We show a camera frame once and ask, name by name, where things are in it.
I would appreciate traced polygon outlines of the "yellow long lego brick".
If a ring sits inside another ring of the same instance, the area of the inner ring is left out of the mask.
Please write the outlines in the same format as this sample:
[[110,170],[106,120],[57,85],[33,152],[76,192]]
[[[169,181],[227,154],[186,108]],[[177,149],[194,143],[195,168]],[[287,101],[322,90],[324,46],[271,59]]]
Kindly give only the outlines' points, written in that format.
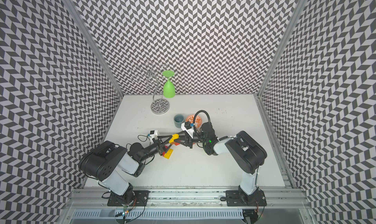
[[173,153],[173,149],[169,149],[167,152],[163,154],[163,157],[169,159]]

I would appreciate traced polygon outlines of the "yellow curved lego brick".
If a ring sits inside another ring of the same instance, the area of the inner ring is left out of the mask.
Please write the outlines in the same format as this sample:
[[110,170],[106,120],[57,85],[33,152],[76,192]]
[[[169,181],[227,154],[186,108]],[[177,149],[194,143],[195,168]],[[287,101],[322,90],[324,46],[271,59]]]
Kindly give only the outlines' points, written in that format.
[[178,134],[173,134],[172,137],[170,138],[169,140],[169,143],[174,145],[175,144],[175,140],[179,138],[179,135]]

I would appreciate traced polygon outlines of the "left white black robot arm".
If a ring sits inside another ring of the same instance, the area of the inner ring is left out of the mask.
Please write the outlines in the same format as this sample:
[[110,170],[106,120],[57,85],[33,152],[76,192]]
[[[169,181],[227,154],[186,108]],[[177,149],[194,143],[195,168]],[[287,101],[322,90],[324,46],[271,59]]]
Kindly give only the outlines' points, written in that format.
[[84,175],[93,178],[108,188],[114,195],[125,196],[131,190],[118,170],[138,177],[149,158],[163,156],[170,149],[170,141],[174,135],[157,136],[151,139],[148,147],[134,143],[129,149],[110,141],[105,141],[82,156],[78,166]]

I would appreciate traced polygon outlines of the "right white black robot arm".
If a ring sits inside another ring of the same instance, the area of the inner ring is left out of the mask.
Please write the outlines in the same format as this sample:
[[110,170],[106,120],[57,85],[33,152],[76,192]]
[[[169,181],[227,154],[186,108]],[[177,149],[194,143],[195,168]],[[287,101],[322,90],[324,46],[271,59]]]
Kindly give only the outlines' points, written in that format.
[[240,193],[249,197],[257,191],[258,169],[264,164],[267,152],[247,132],[240,131],[236,136],[219,138],[210,122],[204,123],[199,129],[186,122],[182,125],[182,130],[174,134],[169,142],[189,148],[194,143],[201,143],[207,155],[230,153],[243,171]]

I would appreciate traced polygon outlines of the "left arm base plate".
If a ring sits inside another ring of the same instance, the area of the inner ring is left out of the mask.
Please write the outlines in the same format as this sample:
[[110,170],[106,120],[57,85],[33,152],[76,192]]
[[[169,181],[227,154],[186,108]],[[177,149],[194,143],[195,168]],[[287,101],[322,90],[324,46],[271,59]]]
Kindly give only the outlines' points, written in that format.
[[148,190],[135,190],[126,192],[124,195],[120,196],[113,192],[110,192],[109,199],[107,201],[107,206],[118,207],[118,206],[146,206],[148,202],[150,191]]

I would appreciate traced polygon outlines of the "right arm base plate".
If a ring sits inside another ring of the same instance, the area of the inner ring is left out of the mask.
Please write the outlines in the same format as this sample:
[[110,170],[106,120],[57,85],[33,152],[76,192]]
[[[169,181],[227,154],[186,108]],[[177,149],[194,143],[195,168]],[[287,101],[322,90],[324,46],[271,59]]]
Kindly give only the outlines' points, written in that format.
[[265,194],[262,190],[257,189],[251,195],[247,195],[244,191],[240,190],[227,190],[225,192],[225,201],[227,206],[255,206],[265,207],[267,201]]

